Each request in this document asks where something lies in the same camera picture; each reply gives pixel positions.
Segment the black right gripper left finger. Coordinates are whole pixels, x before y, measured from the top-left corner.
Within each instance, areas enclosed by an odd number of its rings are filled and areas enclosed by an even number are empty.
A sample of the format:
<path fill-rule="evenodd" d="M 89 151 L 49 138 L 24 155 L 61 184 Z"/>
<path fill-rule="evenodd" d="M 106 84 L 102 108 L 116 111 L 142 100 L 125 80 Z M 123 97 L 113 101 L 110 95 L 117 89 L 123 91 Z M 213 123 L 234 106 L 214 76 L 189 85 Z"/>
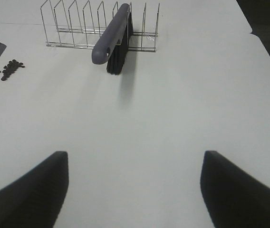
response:
<path fill-rule="evenodd" d="M 0 190 L 0 228 L 52 228 L 68 191 L 68 154 L 57 151 Z"/>

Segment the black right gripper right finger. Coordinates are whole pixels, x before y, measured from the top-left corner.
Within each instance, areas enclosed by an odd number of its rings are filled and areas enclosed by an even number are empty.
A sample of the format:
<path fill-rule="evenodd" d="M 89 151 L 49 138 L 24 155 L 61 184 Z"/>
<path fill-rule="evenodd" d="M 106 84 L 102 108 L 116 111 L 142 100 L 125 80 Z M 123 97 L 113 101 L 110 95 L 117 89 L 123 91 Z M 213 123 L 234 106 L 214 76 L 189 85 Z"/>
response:
<path fill-rule="evenodd" d="M 217 151 L 204 153 L 200 187 L 216 228 L 270 228 L 270 188 Z"/>

